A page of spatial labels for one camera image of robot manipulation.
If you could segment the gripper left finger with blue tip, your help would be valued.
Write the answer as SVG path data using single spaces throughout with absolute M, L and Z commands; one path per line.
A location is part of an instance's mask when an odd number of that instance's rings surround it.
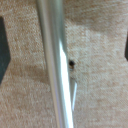
M 11 56 L 5 30 L 4 19 L 0 17 L 0 84 L 10 63 Z

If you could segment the gripper right finger with blue tip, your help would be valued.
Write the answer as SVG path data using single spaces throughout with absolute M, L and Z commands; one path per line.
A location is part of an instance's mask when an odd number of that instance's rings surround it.
M 126 38 L 126 45 L 125 45 L 125 58 L 128 61 L 128 31 L 127 31 L 127 38 Z

